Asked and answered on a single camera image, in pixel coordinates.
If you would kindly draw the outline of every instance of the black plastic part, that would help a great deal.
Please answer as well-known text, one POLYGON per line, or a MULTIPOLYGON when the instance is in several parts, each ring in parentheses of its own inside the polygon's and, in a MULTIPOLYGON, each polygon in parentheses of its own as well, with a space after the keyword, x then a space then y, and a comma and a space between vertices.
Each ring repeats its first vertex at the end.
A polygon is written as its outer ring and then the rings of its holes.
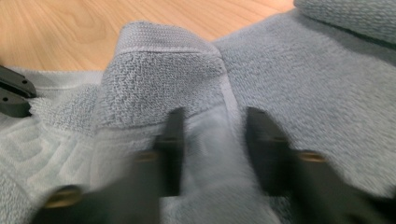
POLYGON ((290 187, 290 148, 286 135, 260 109, 247 109, 247 153, 262 190, 284 195, 290 187))
POLYGON ((0 89, 0 112, 13 118, 30 116, 29 103, 19 95, 0 89))
POLYGON ((24 98, 35 98, 35 86, 23 75, 0 65, 0 88, 24 98))
POLYGON ((314 151, 296 151, 291 183, 295 223, 388 223, 314 151))
POLYGON ((36 97, 33 83, 23 75, 0 66, 0 112, 13 118, 30 116, 30 105, 22 97, 36 97))
POLYGON ((129 176, 100 191, 83 194, 76 203, 50 208, 44 205, 30 223, 159 224, 163 188, 162 162, 160 152, 136 152, 129 176))
POLYGON ((134 154, 132 168, 124 178, 99 191, 81 194, 80 200, 76 194, 74 198, 56 195, 62 190, 79 194, 77 186, 55 190, 30 223, 159 224, 160 198, 180 192, 183 151, 184 110, 177 109, 170 113, 153 148, 134 154))
POLYGON ((169 114, 163 134, 158 136, 154 149, 164 155, 163 171, 166 177, 163 196, 180 194, 180 179, 184 157, 184 109, 169 114))
POLYGON ((262 189, 270 196, 290 196, 293 223, 396 223, 396 197, 356 191, 321 154, 291 150, 286 135, 264 111, 247 110, 246 141, 262 189))
POLYGON ((396 191, 392 198, 371 195, 363 190, 353 188, 357 195, 365 199, 376 210, 379 211, 389 223, 396 223, 396 191))

